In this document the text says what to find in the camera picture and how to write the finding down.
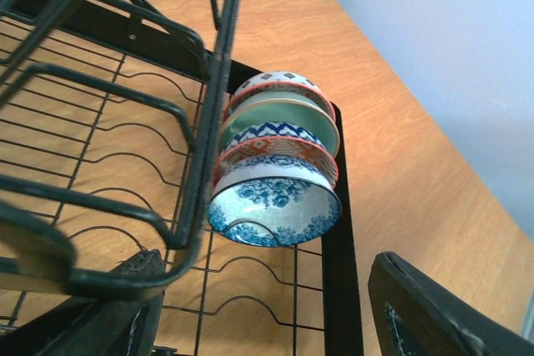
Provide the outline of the blue floral bowl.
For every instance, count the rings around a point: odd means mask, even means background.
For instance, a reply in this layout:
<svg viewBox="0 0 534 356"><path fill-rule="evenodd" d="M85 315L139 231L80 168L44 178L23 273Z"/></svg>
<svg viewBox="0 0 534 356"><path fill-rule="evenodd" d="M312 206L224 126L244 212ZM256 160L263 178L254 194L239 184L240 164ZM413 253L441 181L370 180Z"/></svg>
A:
<svg viewBox="0 0 534 356"><path fill-rule="evenodd" d="M246 158L223 174L214 187L208 221L230 240L272 248L324 235L341 211L339 197L315 165L267 154Z"/></svg>

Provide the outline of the red patterned white bowl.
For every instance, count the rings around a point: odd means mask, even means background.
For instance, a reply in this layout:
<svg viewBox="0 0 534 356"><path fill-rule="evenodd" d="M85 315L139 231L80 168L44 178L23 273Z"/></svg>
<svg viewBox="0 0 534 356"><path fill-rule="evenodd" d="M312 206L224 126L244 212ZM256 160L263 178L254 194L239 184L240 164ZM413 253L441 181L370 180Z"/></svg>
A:
<svg viewBox="0 0 534 356"><path fill-rule="evenodd" d="M336 120L334 107L321 89L309 78L289 71L262 72L245 80L234 91L224 110L223 119L228 118L242 102L266 91L286 91L303 95Z"/></svg>

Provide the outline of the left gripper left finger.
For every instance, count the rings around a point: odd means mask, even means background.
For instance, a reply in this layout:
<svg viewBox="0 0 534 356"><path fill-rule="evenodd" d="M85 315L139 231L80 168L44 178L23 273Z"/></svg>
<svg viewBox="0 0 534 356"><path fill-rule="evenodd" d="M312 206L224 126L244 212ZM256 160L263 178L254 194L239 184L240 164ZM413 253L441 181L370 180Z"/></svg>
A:
<svg viewBox="0 0 534 356"><path fill-rule="evenodd" d="M153 355L163 300L71 296L2 335L1 354Z"/></svg>

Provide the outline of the black wire dish rack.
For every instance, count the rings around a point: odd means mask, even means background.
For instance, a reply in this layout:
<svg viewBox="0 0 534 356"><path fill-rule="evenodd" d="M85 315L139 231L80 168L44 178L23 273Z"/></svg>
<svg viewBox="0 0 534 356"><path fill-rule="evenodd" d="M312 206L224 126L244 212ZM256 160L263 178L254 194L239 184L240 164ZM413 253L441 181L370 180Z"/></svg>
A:
<svg viewBox="0 0 534 356"><path fill-rule="evenodd" d="M29 59L93 75L205 116L198 64L167 32L86 1ZM174 257L149 226L118 209L156 213L179 231L192 203L194 155L173 116L146 103L37 75L1 113L1 200L69 239L80 267L130 278L169 273ZM164 294L153 355L360 355L363 352L349 194L323 238L282 248L232 243L197 227L193 262ZM1 336L67 300L10 289L17 264L1 250Z"/></svg>

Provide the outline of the celadon green bowl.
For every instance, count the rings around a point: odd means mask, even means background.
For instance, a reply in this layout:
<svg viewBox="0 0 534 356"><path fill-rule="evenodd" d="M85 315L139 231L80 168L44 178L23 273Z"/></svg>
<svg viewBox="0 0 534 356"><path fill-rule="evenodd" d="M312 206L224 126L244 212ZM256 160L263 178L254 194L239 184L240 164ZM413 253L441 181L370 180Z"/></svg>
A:
<svg viewBox="0 0 534 356"><path fill-rule="evenodd" d="M249 126L261 123L291 123L311 131L336 156L340 148L340 133L333 118L318 107L301 101L260 101L232 113L223 122L219 135L219 149Z"/></svg>

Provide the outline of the red geometric small bowl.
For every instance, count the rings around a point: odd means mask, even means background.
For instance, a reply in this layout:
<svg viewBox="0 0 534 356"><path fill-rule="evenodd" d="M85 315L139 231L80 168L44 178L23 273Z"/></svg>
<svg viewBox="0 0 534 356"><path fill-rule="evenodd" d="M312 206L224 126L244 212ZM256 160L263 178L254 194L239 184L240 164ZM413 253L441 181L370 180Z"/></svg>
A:
<svg viewBox="0 0 534 356"><path fill-rule="evenodd" d="M247 158L280 154L300 158L316 166L334 188L339 180L339 168L334 158L320 145L304 139L268 136L246 139L224 150L214 168L214 182L217 183L227 170Z"/></svg>

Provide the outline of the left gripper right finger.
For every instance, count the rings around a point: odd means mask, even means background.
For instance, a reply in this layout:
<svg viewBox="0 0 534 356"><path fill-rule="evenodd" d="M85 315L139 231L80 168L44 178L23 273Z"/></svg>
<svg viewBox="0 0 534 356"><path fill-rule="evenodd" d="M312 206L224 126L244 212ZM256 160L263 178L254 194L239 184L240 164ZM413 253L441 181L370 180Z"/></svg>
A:
<svg viewBox="0 0 534 356"><path fill-rule="evenodd" d="M476 311L393 252L368 280L383 355L532 355L533 344Z"/></svg>

